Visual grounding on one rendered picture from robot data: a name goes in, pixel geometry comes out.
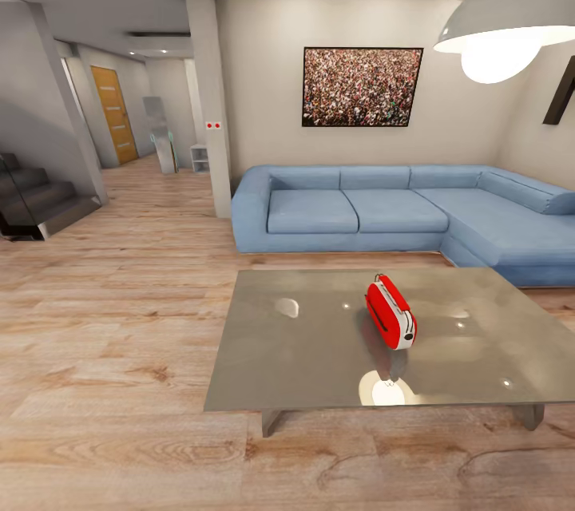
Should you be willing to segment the radio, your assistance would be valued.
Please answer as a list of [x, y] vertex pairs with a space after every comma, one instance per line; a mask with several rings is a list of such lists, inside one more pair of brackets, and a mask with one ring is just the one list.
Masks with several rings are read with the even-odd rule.
[[386, 275], [380, 275], [379, 281], [369, 286], [365, 298], [387, 345], [395, 350], [410, 348], [417, 333], [417, 322], [392, 281]]

